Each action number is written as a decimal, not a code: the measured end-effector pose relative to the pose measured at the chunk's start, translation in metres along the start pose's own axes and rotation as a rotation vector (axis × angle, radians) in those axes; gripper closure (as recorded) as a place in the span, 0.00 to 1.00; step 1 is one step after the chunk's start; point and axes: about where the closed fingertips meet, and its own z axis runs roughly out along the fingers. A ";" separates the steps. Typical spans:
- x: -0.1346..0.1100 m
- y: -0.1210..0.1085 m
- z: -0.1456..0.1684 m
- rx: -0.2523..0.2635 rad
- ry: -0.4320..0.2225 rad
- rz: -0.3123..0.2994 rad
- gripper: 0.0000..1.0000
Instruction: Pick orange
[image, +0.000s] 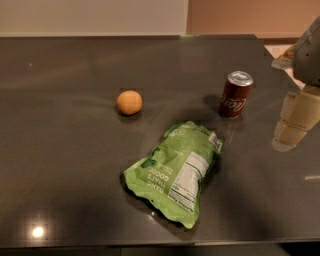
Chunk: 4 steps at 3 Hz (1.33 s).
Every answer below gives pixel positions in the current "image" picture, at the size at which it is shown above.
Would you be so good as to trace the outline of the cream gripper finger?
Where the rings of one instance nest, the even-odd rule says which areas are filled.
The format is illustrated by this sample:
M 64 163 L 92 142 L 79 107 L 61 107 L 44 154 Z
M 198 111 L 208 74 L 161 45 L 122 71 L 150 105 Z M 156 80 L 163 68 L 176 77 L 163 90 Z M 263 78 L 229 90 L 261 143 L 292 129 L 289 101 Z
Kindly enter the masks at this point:
M 272 147 L 279 152 L 295 148 L 319 121 L 319 86 L 305 85 L 298 92 L 289 92 L 274 130 Z

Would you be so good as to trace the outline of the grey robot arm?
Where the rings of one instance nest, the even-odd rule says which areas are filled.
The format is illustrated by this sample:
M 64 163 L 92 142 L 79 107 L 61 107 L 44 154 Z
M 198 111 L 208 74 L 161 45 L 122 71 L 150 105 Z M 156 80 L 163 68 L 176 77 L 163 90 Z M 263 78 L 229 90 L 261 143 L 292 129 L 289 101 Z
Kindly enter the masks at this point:
M 279 152 L 295 148 L 320 121 L 320 17 L 298 41 L 272 62 L 276 69 L 291 69 L 304 84 L 284 98 L 280 121 L 274 130 L 272 147 Z

